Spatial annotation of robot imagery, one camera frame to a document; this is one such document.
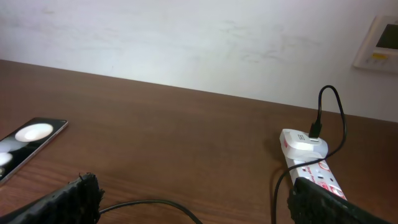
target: white power strip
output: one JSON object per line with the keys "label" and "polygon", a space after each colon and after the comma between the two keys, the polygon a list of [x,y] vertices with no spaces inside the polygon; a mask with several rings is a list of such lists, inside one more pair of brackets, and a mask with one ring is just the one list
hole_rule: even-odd
{"label": "white power strip", "polygon": [[[297,161],[289,159],[287,157],[285,157],[285,159],[288,167],[304,163],[303,161]],[[296,169],[292,169],[290,171],[290,176],[292,178],[293,184],[296,181],[297,177],[305,177],[308,180],[311,180],[312,182],[323,187],[324,189],[329,190],[335,195],[347,200],[343,191],[338,185],[335,176],[331,173],[331,170],[326,161],[321,161],[319,163],[312,164],[309,166],[303,166]]]}
{"label": "white power strip", "polygon": [[[328,146],[324,140],[310,139],[307,133],[293,129],[283,129],[279,140],[288,167],[305,163],[305,161],[297,159],[314,161],[324,158],[328,152]],[[326,161],[293,169],[290,171],[290,176],[293,184],[297,177],[304,177],[347,200]]]}

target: smartphone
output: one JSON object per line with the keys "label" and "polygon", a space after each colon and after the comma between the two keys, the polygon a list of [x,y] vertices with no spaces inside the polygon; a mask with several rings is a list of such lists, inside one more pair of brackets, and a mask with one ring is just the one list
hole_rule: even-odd
{"label": "smartphone", "polygon": [[64,119],[33,118],[0,141],[0,185],[37,154],[60,131]]}

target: white wall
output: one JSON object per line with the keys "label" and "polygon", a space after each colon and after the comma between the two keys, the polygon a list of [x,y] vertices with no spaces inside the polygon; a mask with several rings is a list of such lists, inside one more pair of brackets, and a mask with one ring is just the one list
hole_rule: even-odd
{"label": "white wall", "polygon": [[[0,58],[398,121],[398,75],[351,68],[397,0],[2,0]],[[323,108],[337,111],[333,95]]]}

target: brown wooden table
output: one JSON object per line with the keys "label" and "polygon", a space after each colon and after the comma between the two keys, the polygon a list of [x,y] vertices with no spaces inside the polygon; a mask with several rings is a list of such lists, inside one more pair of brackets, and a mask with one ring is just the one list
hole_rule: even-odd
{"label": "brown wooden table", "polygon": [[[270,193],[286,168],[279,134],[308,130],[316,118],[295,106],[7,61],[0,97],[0,136],[35,116],[70,122],[0,188],[0,215],[93,172],[106,191],[101,208],[162,198],[205,224],[270,223]],[[397,223],[398,124],[347,120],[345,147],[328,163],[350,202]],[[323,114],[322,138],[338,145],[338,114]],[[280,188],[279,223],[293,223],[291,185],[285,178]],[[166,205],[137,205],[99,223],[192,222]]]}

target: black cable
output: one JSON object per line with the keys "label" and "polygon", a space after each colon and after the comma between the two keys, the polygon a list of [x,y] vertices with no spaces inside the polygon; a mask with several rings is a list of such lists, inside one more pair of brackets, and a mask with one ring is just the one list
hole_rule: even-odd
{"label": "black cable", "polygon": [[276,224],[276,208],[277,208],[276,205],[277,205],[278,189],[279,189],[279,185],[282,182],[282,180],[285,177],[285,175],[288,174],[293,169],[296,169],[296,168],[299,168],[299,167],[302,167],[302,166],[308,166],[308,165],[311,165],[311,164],[316,164],[316,163],[318,163],[320,161],[323,161],[323,160],[331,157],[332,155],[334,155],[336,152],[338,152],[343,147],[343,145],[344,145],[344,143],[346,141],[346,138],[347,138],[346,117],[344,115],[343,106],[341,105],[341,101],[340,101],[340,97],[338,95],[338,92],[337,92],[336,88],[331,86],[331,85],[324,86],[319,92],[319,97],[318,97],[318,116],[317,116],[317,121],[315,123],[318,122],[320,124],[321,115],[322,115],[322,93],[327,88],[331,88],[333,90],[333,92],[335,93],[335,95],[336,95],[336,100],[337,100],[337,103],[338,103],[338,107],[340,109],[341,120],[343,122],[343,139],[341,140],[340,145],[336,148],[336,150],[334,150],[333,152],[329,153],[325,158],[317,159],[317,160],[311,161],[311,162],[305,162],[303,164],[297,164],[297,165],[294,165],[292,167],[289,167],[287,170],[284,171],[284,173],[279,177],[279,180],[278,180],[278,182],[276,183],[276,186],[275,186],[274,200],[272,202],[272,208],[271,208],[272,209],[272,211],[271,211],[271,223],[272,224]]}
{"label": "black cable", "polygon": [[138,204],[144,204],[144,203],[162,203],[162,204],[173,206],[173,207],[181,210],[183,213],[187,214],[192,219],[192,221],[194,221],[196,224],[202,224],[202,222],[189,209],[185,208],[184,206],[182,206],[178,203],[175,203],[175,202],[172,202],[169,200],[138,200],[138,201],[133,201],[133,202],[120,203],[120,204],[113,205],[109,208],[105,208],[105,209],[99,211],[99,214],[102,215],[105,212],[108,212],[108,211],[111,211],[111,210],[114,210],[117,208],[121,208],[124,206],[138,205]]}

